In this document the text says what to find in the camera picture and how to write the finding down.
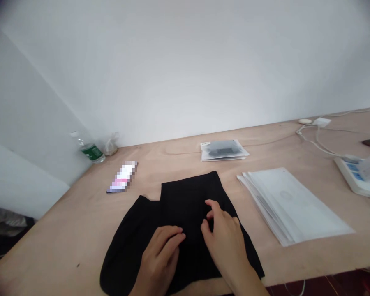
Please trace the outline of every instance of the stack of plastic bags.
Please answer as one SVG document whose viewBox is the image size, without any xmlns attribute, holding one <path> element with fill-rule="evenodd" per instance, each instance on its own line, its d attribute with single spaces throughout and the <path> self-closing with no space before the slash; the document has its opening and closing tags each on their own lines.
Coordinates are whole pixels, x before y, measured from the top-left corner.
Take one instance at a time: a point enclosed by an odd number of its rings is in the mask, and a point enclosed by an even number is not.
<svg viewBox="0 0 370 296">
<path fill-rule="evenodd" d="M 249 155 L 238 140 L 205 142 L 200 147 L 201 161 L 245 159 Z"/>
<path fill-rule="evenodd" d="M 237 178 L 284 247 L 354 232 L 285 168 L 246 172 Z"/>
</svg>

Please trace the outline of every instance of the wooden tabletop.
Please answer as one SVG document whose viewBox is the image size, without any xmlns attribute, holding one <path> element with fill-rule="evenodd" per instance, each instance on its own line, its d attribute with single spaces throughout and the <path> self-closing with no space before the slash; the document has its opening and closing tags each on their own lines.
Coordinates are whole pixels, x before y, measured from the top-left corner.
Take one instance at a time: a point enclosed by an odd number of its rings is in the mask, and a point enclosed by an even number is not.
<svg viewBox="0 0 370 296">
<path fill-rule="evenodd" d="M 139 195 L 159 200 L 161 183 L 217 171 L 258 252 L 266 286 L 370 266 L 370 199 L 354 194 L 332 157 L 295 135 L 296 121 L 120 148 L 93 165 L 0 261 L 0 295 L 104 295 L 99 275 L 122 218 Z M 370 133 L 370 112 L 334 118 L 330 128 Z M 314 138 L 315 129 L 304 134 Z M 238 139 L 245 160 L 200 162 L 200 143 Z M 323 130 L 333 151 L 360 157 L 367 134 Z M 106 194 L 123 161 L 139 166 L 126 193 Z M 236 175 L 285 167 L 356 233 L 282 247 Z"/>
</svg>

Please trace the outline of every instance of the bottle cap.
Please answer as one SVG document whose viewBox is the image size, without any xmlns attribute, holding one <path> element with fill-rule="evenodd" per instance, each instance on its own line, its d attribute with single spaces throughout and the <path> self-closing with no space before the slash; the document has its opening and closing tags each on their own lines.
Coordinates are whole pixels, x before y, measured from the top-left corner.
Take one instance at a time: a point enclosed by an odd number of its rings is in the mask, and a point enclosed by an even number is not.
<svg viewBox="0 0 370 296">
<path fill-rule="evenodd" d="M 76 137 L 78 137 L 78 136 L 79 136 L 79 133 L 78 133 L 78 132 L 71 132 L 71 133 L 70 133 L 70 136 L 71 136 L 72 138 L 76 138 Z"/>
</svg>

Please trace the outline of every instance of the white power strip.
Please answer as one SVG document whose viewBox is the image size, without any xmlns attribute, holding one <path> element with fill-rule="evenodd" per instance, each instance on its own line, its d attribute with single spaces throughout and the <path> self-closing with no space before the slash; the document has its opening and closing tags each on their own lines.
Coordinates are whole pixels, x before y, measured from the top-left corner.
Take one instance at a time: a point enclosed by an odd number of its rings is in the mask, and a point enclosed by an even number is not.
<svg viewBox="0 0 370 296">
<path fill-rule="evenodd" d="M 361 175 L 359 175 L 359 162 L 346 162 L 340 157 L 336 157 L 334 162 L 337 164 L 353 192 L 359 195 L 370 197 L 370 183 L 364 181 Z"/>
</svg>

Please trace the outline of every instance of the black shorts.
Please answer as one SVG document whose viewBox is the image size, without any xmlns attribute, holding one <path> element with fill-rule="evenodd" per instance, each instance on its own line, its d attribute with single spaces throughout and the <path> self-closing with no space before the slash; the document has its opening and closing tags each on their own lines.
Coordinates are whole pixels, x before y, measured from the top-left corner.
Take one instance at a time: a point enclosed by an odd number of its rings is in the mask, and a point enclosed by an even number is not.
<svg viewBox="0 0 370 296">
<path fill-rule="evenodd" d="M 108 295 L 127 296 L 136 282 L 141 256 L 159 226 L 183 228 L 186 239 L 180 244 L 177 269 L 167 291 L 176 293 L 188 284 L 221 277 L 204 242 L 200 226 L 212 199 L 232 217 L 238 217 L 217 172 L 162 184 L 160 201 L 139 196 L 123 218 L 107 251 L 100 274 L 100 286 Z M 213 231 L 213 220 L 210 221 Z M 250 264 L 259 278 L 264 276 L 258 254 L 241 226 Z"/>
</svg>

